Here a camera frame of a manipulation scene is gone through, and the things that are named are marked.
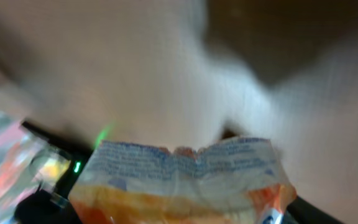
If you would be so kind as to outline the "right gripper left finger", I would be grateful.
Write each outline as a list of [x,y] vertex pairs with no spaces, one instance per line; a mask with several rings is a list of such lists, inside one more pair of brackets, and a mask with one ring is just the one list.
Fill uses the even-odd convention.
[[45,190],[38,190],[21,201],[14,219],[21,224],[82,224],[66,198]]

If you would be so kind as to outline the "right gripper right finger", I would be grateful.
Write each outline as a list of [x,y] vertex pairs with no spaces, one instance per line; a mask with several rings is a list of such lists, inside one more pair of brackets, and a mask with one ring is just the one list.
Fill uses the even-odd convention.
[[342,224],[338,219],[316,208],[301,197],[297,197],[287,207],[286,223]]

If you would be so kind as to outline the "red Top chocolate bar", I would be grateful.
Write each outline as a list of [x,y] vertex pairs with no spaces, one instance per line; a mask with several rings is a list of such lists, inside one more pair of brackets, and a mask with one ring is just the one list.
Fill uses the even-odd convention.
[[14,223],[17,204],[39,188],[52,190],[59,175],[68,168],[68,163],[61,159],[42,160],[39,168],[47,181],[40,184],[29,172],[29,164],[45,148],[45,141],[0,111],[0,223]]

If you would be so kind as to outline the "orange tissue pack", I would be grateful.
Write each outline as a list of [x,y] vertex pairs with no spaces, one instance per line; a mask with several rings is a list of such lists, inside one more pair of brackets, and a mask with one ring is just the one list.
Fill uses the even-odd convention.
[[102,142],[68,196],[83,223],[280,223],[296,190],[268,139]]

